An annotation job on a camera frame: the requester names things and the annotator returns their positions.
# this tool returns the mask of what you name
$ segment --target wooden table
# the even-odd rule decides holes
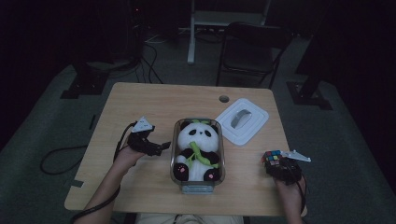
[[[221,95],[227,95],[230,101],[222,103],[219,100]],[[261,163],[266,150],[289,151],[270,90],[136,83],[114,85],[75,178],[84,184],[81,188],[71,187],[64,206],[69,210],[84,208],[111,166],[115,147],[128,124],[146,117],[155,125],[155,131],[148,140],[161,144],[172,141],[174,125],[179,119],[215,119],[239,98],[248,98],[266,110],[269,119],[243,147],[236,147],[223,139],[226,176],[213,194],[187,195],[181,192],[170,177],[169,148],[161,157],[143,157],[130,170],[121,183],[115,211],[283,215],[274,180],[265,173]]]

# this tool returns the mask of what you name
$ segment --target black wire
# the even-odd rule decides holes
[[[74,215],[71,219],[70,219],[70,223],[74,223],[77,219],[81,218],[81,217],[85,217],[90,213],[96,212],[97,210],[100,210],[104,207],[106,207],[108,204],[110,204],[111,202],[113,202],[117,196],[120,193],[120,186],[117,188],[116,192],[114,192],[113,195],[111,195],[111,197],[109,199],[107,199],[105,202],[100,203],[98,205],[96,205],[95,207],[92,207],[90,209],[84,210],[82,212],[77,213],[76,215]]]
[[[304,208],[305,208],[305,203],[306,203],[306,201],[305,201],[305,195],[304,195],[304,192],[303,192],[303,189],[301,188],[301,185],[300,185],[300,183],[298,182],[299,180],[297,180],[297,178],[295,177],[295,175],[294,175],[294,173],[293,173],[293,171],[291,170],[291,168],[290,168],[290,166],[289,166],[289,162],[288,161],[286,161],[285,162],[285,164],[286,164],[286,168],[288,168],[288,170],[289,170],[289,172],[290,172],[290,174],[291,174],[291,177],[293,178],[293,180],[294,180],[294,182],[297,184],[297,186],[298,186],[298,189],[300,190],[300,195],[301,195],[301,213],[304,211]],[[304,182],[305,182],[305,192],[306,192],[306,179],[305,179],[305,176],[302,174],[302,178],[304,179]]]
[[[154,75],[155,75],[155,77],[161,82],[161,84],[163,84],[163,81],[160,79],[160,77],[158,76],[158,74],[157,74],[157,72],[154,70],[154,68],[153,68],[153,65],[154,65],[154,63],[155,63],[155,60],[157,59],[157,50],[154,48],[154,47],[152,47],[152,46],[150,46],[150,45],[148,45],[148,44],[145,44],[147,47],[149,47],[149,48],[151,48],[151,49],[153,49],[154,50],[154,59],[152,60],[152,63],[150,64],[145,58],[143,58],[142,57],[142,59],[143,59],[143,61],[148,65],[148,67],[149,67],[149,70],[148,70],[148,81],[150,82],[150,83],[152,83],[152,81],[151,81],[151,71],[154,73]]]
[[[142,64],[142,78],[143,78],[143,83],[146,83],[146,78],[145,78],[145,67]]]
[[[104,71],[105,72],[128,71],[131,68],[136,68],[139,64],[140,64],[140,59],[136,57],[126,64],[121,64],[120,66],[109,68]]]
[[[46,174],[46,175],[61,175],[61,174],[64,174],[64,173],[66,173],[66,172],[72,170],[74,167],[76,167],[76,166],[82,161],[82,157],[81,157],[75,164],[73,164],[71,167],[69,167],[69,168],[67,168],[67,169],[65,169],[65,170],[63,170],[63,171],[59,171],[59,172],[50,172],[50,171],[47,171],[46,169],[44,169],[44,162],[45,162],[46,159],[47,159],[50,155],[52,155],[53,153],[60,152],[60,151],[66,151],[66,150],[72,150],[72,149],[78,149],[78,148],[86,148],[86,147],[88,147],[88,146],[87,146],[87,145],[84,145],[84,146],[80,146],[80,147],[61,147],[61,148],[54,149],[54,150],[48,152],[48,153],[43,157],[43,159],[42,159],[41,162],[40,162],[40,170],[41,170],[41,172],[43,172],[43,173]]]
[[[128,71],[127,73],[121,74],[121,75],[111,75],[108,78],[120,78],[120,77],[126,77],[130,74],[132,74],[133,72],[136,73],[137,69],[139,68],[139,66],[142,65],[142,63],[138,63],[138,65],[132,70],[132,71]]]
[[[174,219],[174,222],[173,222],[173,224],[176,224],[176,223],[177,223],[177,218],[178,218],[178,217],[181,217],[181,216],[183,216],[183,215],[179,215],[179,214],[177,214],[177,215],[175,216],[175,219]]]
[[[200,35],[209,35],[209,36],[214,36],[216,38],[216,40],[209,40],[209,39],[205,39],[200,37]],[[204,33],[199,33],[195,35],[195,39],[198,41],[202,41],[202,42],[206,42],[208,44],[220,44],[222,43],[222,37],[220,34],[216,33],[216,32],[212,32],[209,31],[209,29],[206,29],[206,32]]]
[[[131,128],[132,126],[134,126],[133,123],[129,124],[129,125],[125,128],[125,130],[123,131],[122,136],[121,136],[121,139],[120,139],[120,141],[117,143],[116,151],[114,152],[113,161],[117,158],[117,156],[119,155],[120,151],[127,147],[127,146],[126,146],[126,147],[121,148],[121,144],[122,144],[122,140],[123,140],[123,138],[124,138],[126,132],[127,132],[127,131],[129,130],[129,128]],[[106,201],[104,201],[103,203],[100,203],[100,204],[96,205],[95,207],[92,207],[92,208],[90,208],[90,209],[81,211],[81,212],[77,213],[76,215],[74,215],[74,216],[70,219],[70,223],[74,223],[77,219],[79,219],[79,218],[81,218],[81,217],[85,217],[85,216],[87,216],[87,215],[90,214],[90,213],[96,212],[97,210],[106,207],[108,204],[110,204],[111,202],[113,202],[113,201],[117,198],[117,196],[119,195],[119,193],[120,193],[120,186],[117,188],[116,192],[114,192],[114,194],[111,195],[111,197],[110,197],[109,199],[107,199]]]
[[[303,221],[303,223],[308,224],[308,222],[303,217],[301,217],[301,220]]]
[[[140,83],[140,79],[139,79],[139,75],[137,74],[137,69],[134,70],[134,75],[136,76],[137,79],[137,83]]]

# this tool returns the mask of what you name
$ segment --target clear plastic container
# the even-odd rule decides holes
[[[221,125],[213,119],[198,119],[200,121],[208,121],[209,125],[214,125],[218,129],[219,135],[219,149],[217,154],[219,155],[219,180],[217,181],[180,181],[175,178],[173,168],[176,162],[176,157],[180,154],[181,150],[178,148],[177,139],[180,133],[181,124],[184,121],[191,121],[194,119],[181,119],[175,124],[174,137],[172,144],[172,159],[171,159],[171,178],[180,186],[180,189],[185,194],[211,194],[216,185],[219,185],[225,177],[225,166],[224,166],[224,147],[222,141]]]

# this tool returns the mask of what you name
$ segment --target human arm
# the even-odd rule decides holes
[[[108,200],[120,186],[121,180],[128,173],[128,170],[134,166],[137,161],[145,154],[132,150],[126,146],[120,151],[119,156],[114,160],[101,184],[99,185],[92,198],[85,206],[90,209],[96,205]],[[114,201],[107,206],[99,209],[87,216],[81,217],[75,221],[77,224],[83,223],[109,223],[113,212]]]
[[[274,180],[288,224],[302,224],[303,220],[301,219],[301,206],[303,198],[298,185],[296,183],[286,185],[284,182],[278,179],[274,178]],[[301,178],[298,183],[300,184],[300,187],[305,195],[305,179]]]

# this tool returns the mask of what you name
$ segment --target panda face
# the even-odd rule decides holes
[[[181,150],[190,147],[195,142],[205,152],[217,151],[219,136],[209,125],[203,123],[191,123],[178,134],[177,144]]]

